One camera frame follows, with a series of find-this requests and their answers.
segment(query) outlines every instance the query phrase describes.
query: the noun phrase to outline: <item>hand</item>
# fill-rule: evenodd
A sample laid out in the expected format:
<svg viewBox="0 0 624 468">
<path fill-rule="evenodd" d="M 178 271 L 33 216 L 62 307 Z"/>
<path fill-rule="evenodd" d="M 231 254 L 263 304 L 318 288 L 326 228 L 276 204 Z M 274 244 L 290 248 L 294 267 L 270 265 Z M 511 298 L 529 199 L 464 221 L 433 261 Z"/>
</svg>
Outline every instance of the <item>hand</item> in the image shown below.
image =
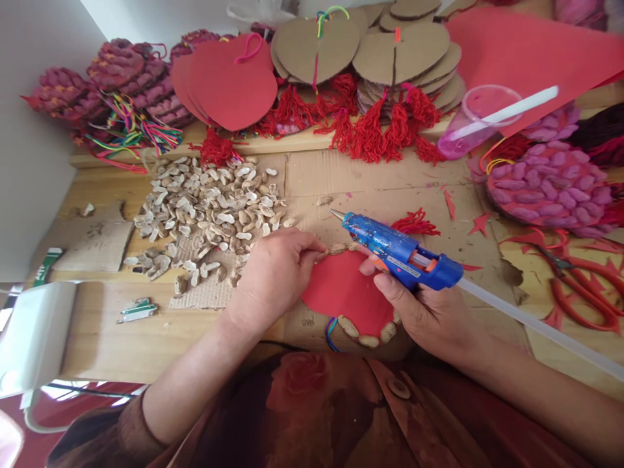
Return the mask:
<svg viewBox="0 0 624 468">
<path fill-rule="evenodd" d="M 263 237 L 253 246 L 228 304 L 231 318 L 263 333 L 299 300 L 325 250 L 313 234 L 296 227 Z"/>
<path fill-rule="evenodd" d="M 365 248 L 360 250 L 369 258 L 359 270 L 370 276 L 376 271 L 372 262 L 378 258 Z M 489 335 L 473 320 L 459 288 L 434 291 L 421 285 L 413 295 L 388 273 L 378 274 L 374 282 L 395 307 L 409 336 L 421 348 L 458 367 L 470 365 L 483 356 Z"/>
</svg>

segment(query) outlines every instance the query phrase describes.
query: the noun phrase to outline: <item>person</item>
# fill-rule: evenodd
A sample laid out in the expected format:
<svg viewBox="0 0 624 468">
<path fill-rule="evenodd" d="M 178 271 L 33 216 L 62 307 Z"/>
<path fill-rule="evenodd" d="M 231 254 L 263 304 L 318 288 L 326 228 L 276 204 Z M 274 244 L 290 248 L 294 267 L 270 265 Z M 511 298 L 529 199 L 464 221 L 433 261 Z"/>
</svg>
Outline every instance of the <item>person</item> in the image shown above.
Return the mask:
<svg viewBox="0 0 624 468">
<path fill-rule="evenodd" d="M 290 352 L 235 375 L 325 250 L 295 227 L 260 240 L 216 324 L 141 396 L 78 418 L 48 466 L 624 466 L 624 406 L 488 335 L 455 288 L 374 277 L 428 357 Z"/>
</svg>

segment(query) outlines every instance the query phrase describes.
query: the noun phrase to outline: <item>pile of peanut shells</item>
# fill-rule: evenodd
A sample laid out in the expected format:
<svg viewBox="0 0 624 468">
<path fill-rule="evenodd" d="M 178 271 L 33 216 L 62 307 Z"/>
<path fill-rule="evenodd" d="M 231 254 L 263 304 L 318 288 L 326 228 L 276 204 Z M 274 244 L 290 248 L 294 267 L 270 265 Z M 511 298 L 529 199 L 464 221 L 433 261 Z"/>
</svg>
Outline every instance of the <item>pile of peanut shells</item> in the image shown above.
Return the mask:
<svg viewBox="0 0 624 468">
<path fill-rule="evenodd" d="M 253 242 L 281 227 L 297 225 L 288 217 L 286 201 L 280 198 L 277 184 L 270 178 L 277 175 L 271 168 L 260 170 L 256 157 L 245 161 L 234 160 L 226 167 L 213 164 L 203 167 L 198 158 L 182 157 L 176 161 L 162 158 L 147 195 L 134 223 L 140 235 L 150 242 L 172 238 L 164 252 L 155 248 L 138 257 L 129 257 L 124 263 L 142 267 L 150 281 L 169 268 L 183 268 L 190 276 L 187 281 L 179 276 L 175 281 L 175 296 L 180 297 L 189 286 L 197 286 L 212 272 L 218 282 L 228 272 L 224 265 L 210 260 L 211 250 L 235 254 L 235 266 L 230 272 L 230 284 L 236 287 L 249 258 Z M 179 243 L 197 232 L 203 233 L 201 245 L 193 246 L 191 259 L 180 260 Z"/>
</svg>

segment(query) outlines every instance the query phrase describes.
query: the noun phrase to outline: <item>red paper heart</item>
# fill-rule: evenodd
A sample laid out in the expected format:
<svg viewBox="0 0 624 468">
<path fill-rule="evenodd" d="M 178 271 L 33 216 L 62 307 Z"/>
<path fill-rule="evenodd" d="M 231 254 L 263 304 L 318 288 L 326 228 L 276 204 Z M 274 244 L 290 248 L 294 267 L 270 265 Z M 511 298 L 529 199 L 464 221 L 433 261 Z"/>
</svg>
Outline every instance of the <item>red paper heart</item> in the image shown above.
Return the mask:
<svg viewBox="0 0 624 468">
<path fill-rule="evenodd" d="M 175 60 L 171 71 L 171 80 L 174 84 L 175 95 L 195 117 L 203 123 L 209 125 L 208 116 L 199 108 L 196 98 L 189 92 L 191 89 L 191 71 L 193 69 L 193 59 L 191 55 L 183 55 Z"/>
<path fill-rule="evenodd" d="M 258 34 L 198 44 L 191 58 L 191 94 L 222 127 L 231 131 L 249 127 L 273 106 L 278 84 L 270 48 Z"/>
<path fill-rule="evenodd" d="M 353 322 L 360 335 L 379 337 L 392 322 L 394 308 L 373 282 L 373 276 L 359 272 L 366 255 L 345 252 L 330 255 L 312 270 L 310 284 L 302 295 L 314 312 Z"/>
</svg>

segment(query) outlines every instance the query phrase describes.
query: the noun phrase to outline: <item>button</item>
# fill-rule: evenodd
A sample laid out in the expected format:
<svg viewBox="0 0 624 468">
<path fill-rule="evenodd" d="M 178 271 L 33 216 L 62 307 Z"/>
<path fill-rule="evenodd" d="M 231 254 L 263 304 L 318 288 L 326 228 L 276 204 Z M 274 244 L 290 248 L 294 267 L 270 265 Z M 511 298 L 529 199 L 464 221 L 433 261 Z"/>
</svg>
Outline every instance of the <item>button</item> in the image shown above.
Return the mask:
<svg viewBox="0 0 624 468">
<path fill-rule="evenodd" d="M 401 398 L 402 400 L 410 399 L 410 389 L 408 389 L 407 385 L 401 382 L 398 378 L 392 377 L 388 379 L 388 388 L 390 388 L 390 391 L 398 398 Z"/>
</svg>

